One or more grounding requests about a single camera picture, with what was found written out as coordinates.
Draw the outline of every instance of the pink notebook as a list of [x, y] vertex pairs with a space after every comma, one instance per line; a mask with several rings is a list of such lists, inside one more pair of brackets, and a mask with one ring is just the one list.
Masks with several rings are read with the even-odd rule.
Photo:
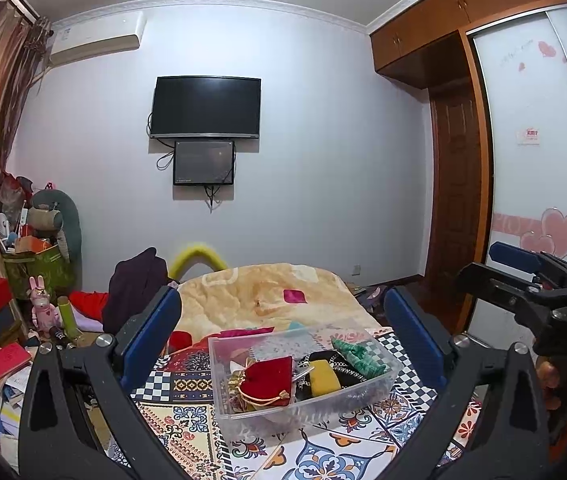
[[30, 354], [19, 343], [0, 348], [0, 378], [20, 368], [30, 360]]

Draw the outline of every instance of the tv screen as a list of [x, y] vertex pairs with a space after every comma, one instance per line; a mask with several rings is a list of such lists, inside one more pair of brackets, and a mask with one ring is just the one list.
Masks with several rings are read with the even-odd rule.
[[178, 140], [174, 144], [175, 186], [221, 186], [234, 182], [232, 140]]
[[156, 78], [150, 137], [258, 137], [261, 80]]

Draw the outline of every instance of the beige blanket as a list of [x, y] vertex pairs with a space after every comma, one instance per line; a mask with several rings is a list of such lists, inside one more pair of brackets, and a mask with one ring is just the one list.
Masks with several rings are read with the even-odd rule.
[[264, 264], [220, 270], [179, 286], [183, 313], [175, 330], [197, 342], [231, 328], [304, 325], [353, 319], [364, 328], [377, 321], [357, 303], [341, 278], [323, 269]]

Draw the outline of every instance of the bunny toy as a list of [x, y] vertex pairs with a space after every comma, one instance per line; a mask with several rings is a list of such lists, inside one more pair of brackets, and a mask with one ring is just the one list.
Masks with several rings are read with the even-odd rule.
[[32, 302], [32, 322], [35, 327], [49, 337], [53, 326], [61, 326], [58, 308], [50, 303], [50, 295], [45, 290], [43, 276], [38, 277], [38, 283], [30, 276], [30, 301]]

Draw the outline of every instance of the air conditioner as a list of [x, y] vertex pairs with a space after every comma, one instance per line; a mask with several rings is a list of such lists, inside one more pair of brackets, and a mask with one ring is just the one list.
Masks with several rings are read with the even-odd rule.
[[146, 17], [141, 10], [104, 16], [56, 31], [50, 64], [59, 66], [88, 57], [135, 50], [141, 45]]

